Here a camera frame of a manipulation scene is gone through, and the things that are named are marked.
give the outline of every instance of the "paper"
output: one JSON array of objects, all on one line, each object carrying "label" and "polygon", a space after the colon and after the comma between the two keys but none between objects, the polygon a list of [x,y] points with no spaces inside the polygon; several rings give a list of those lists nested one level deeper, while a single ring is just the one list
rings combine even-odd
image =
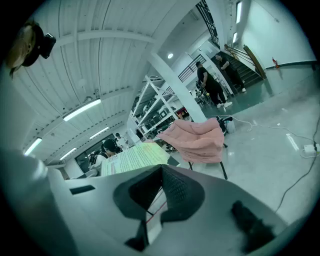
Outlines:
[{"label": "paper", "polygon": [[[172,161],[172,157],[153,141],[140,143],[104,160],[101,166],[101,176],[124,173],[146,166],[167,164],[170,158]],[[173,160],[173,163],[170,164],[178,165],[179,163]]]}]

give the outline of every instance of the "ceiling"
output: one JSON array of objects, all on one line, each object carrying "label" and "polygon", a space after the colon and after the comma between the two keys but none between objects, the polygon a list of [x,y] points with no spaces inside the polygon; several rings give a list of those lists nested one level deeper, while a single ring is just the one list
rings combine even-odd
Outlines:
[{"label": "ceiling", "polygon": [[[204,19],[198,9],[194,7],[167,37],[158,52],[159,56],[171,67],[179,59],[180,55],[185,53],[190,45],[207,30]],[[173,53],[172,58],[168,58],[169,53]]]},{"label": "ceiling", "polygon": [[[56,164],[71,149],[77,148],[64,160],[79,155],[126,124],[150,67],[146,53],[156,42],[159,24],[177,2],[182,3],[45,2],[32,17],[45,34],[57,39],[56,44],[48,59],[39,57],[32,66],[21,67],[13,77],[15,88],[38,114],[24,148],[41,137],[42,142],[32,153],[46,164]],[[95,98],[101,98],[102,103],[63,121],[64,115]],[[107,126],[109,130],[89,139]]]}]

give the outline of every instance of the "gray floor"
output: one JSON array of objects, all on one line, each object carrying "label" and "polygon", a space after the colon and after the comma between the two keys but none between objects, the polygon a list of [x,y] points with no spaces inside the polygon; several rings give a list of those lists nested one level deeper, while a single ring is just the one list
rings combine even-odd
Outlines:
[{"label": "gray floor", "polygon": [[[320,115],[320,75],[310,68],[284,68],[267,72],[269,83],[248,88],[232,99],[226,111],[211,108],[208,117],[232,114],[252,124],[288,128],[293,133],[312,138]],[[302,158],[304,145],[311,141],[296,137],[284,129],[271,129],[235,121],[236,132],[227,134],[223,164],[228,180],[248,191],[276,210],[285,190],[305,174],[313,158]],[[320,131],[315,140],[320,142]],[[189,164],[178,152],[172,154],[184,168]],[[285,196],[278,214],[291,224],[306,216],[320,194],[320,157],[311,172]],[[195,163],[197,172],[223,179],[218,163]]]},{"label": "gray floor", "polygon": [[287,66],[280,69],[267,70],[267,79],[260,81],[248,88],[246,92],[240,92],[235,97],[229,97],[227,101],[232,101],[232,105],[227,108],[216,108],[215,105],[207,104],[202,108],[207,118],[216,115],[232,115],[245,109],[262,103],[273,96],[290,90],[299,84],[308,84],[311,79],[312,83],[319,81],[319,70],[313,71],[310,66],[296,65]]}]

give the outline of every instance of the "ceiling light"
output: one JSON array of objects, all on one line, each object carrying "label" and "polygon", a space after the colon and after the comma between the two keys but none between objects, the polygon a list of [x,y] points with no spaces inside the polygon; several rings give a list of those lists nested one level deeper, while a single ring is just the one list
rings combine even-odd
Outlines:
[{"label": "ceiling light", "polygon": [[238,2],[236,4],[236,22],[235,23],[239,23],[240,22],[241,7],[242,7],[242,2]]},{"label": "ceiling light", "polygon": [[91,140],[92,138],[96,137],[97,135],[103,133],[105,130],[108,130],[108,129],[109,129],[109,127],[104,128],[104,129],[102,129],[101,131],[97,132],[95,135],[93,135],[93,136],[90,137],[90,140]]},{"label": "ceiling light", "polygon": [[82,107],[77,108],[76,110],[74,110],[74,111],[71,112],[70,114],[65,115],[65,116],[63,117],[63,120],[64,120],[64,121],[68,121],[68,120],[70,120],[71,118],[74,118],[76,115],[80,114],[81,112],[86,111],[87,109],[90,109],[91,107],[93,107],[93,106],[95,106],[95,105],[97,105],[97,104],[99,104],[99,103],[101,103],[101,99],[99,99],[99,98],[96,99],[96,100],[94,100],[94,101],[91,101],[91,102],[89,102],[88,104],[86,104],[86,105],[84,105],[84,106],[82,106]]},{"label": "ceiling light", "polygon": [[35,147],[42,141],[42,138],[36,138],[34,143],[27,149],[27,151],[24,153],[25,156],[28,156],[32,150],[35,149]]},{"label": "ceiling light", "polygon": [[70,155],[73,151],[75,151],[77,148],[74,147],[73,149],[71,149],[68,153],[66,153],[63,157],[60,158],[60,160],[64,159],[65,157],[67,157],[68,155]]},{"label": "ceiling light", "polygon": [[233,40],[232,40],[232,43],[234,43],[234,42],[236,41],[236,39],[237,39],[237,32],[235,32],[235,33],[233,34]]}]

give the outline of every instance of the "staircase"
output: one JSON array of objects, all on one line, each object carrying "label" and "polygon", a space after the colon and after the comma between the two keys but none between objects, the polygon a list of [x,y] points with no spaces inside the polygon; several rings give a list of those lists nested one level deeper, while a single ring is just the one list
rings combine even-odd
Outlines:
[{"label": "staircase", "polygon": [[[241,79],[244,81],[244,86],[246,88],[248,88],[249,86],[252,86],[260,81],[262,81],[263,79],[261,78],[260,75],[258,75],[256,72],[254,72],[252,69],[250,69],[249,67],[247,67],[245,64],[243,64],[241,61],[235,59],[234,57],[220,51],[218,53],[221,57],[226,57],[227,60],[233,65],[233,67],[238,71]],[[219,61],[216,59],[216,57],[214,56],[212,59],[212,62],[220,69],[219,66]],[[234,94],[237,94],[237,92],[241,91],[241,87],[238,84],[234,84],[234,86],[232,85],[232,82],[230,80],[230,78],[228,77],[228,75],[226,74],[226,72],[221,71],[222,75],[224,76],[224,78],[226,79],[226,81],[228,82],[228,84],[230,85],[232,91],[234,91]]]}]

